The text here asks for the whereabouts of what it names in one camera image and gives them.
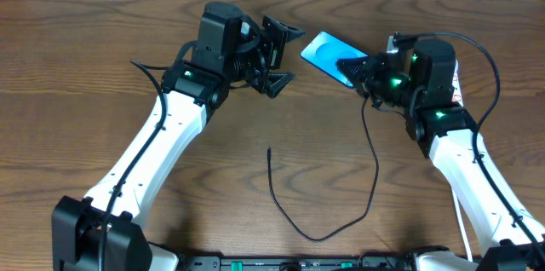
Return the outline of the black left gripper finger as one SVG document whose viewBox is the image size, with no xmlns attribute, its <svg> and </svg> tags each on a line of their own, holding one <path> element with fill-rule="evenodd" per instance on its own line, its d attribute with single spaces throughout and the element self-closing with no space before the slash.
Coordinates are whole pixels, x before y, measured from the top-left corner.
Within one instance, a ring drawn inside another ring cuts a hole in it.
<svg viewBox="0 0 545 271">
<path fill-rule="evenodd" d="M 294 78 L 295 75 L 291 72 L 270 72 L 267 75 L 267 96 L 271 99 L 276 98 Z"/>
<path fill-rule="evenodd" d="M 303 29 L 293 27 L 293 26 L 285 26 L 284 33 L 285 33 L 284 41 L 286 43 L 289 43 L 297 38 L 303 37 L 306 34 L 306 32 Z"/>
</svg>

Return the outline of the blue Galaxy smartphone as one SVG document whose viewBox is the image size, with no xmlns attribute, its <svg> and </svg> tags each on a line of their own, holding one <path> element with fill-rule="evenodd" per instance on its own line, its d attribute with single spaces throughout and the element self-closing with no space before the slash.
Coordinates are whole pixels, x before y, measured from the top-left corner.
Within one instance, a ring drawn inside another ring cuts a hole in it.
<svg viewBox="0 0 545 271">
<path fill-rule="evenodd" d="M 321 31 L 300 53 L 303 60 L 349 89 L 352 89 L 353 85 L 338 70 L 336 63 L 341 59 L 356 59 L 365 56 L 364 52 L 324 31 Z"/>
</svg>

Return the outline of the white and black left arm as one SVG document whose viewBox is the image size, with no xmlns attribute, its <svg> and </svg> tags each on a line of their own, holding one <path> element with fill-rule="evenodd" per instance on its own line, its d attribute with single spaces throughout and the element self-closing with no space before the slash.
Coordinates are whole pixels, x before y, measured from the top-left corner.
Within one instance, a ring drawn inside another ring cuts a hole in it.
<svg viewBox="0 0 545 271">
<path fill-rule="evenodd" d="M 52 212 L 56 270 L 175 270 L 181 257 L 146 239 L 152 204 L 178 158 L 230 91 L 251 87 L 270 98 L 292 80 L 284 47 L 303 30 L 231 3 L 205 5 L 198 36 L 181 46 L 153 81 L 154 107 L 119 161 L 81 199 Z"/>
</svg>

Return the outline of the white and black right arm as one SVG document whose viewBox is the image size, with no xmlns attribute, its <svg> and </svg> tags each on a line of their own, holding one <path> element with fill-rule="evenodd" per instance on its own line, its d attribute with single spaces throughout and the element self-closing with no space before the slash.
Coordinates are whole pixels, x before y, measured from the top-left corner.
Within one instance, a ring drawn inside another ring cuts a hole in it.
<svg viewBox="0 0 545 271">
<path fill-rule="evenodd" d="M 544 226 L 495 166 L 457 92 L 456 53 L 436 37 L 392 36 L 387 52 L 340 59 L 339 71 L 377 106 L 400 107 L 425 158 L 450 184 L 477 235 L 478 262 L 439 247 L 414 251 L 415 270 L 542 270 Z"/>
</svg>

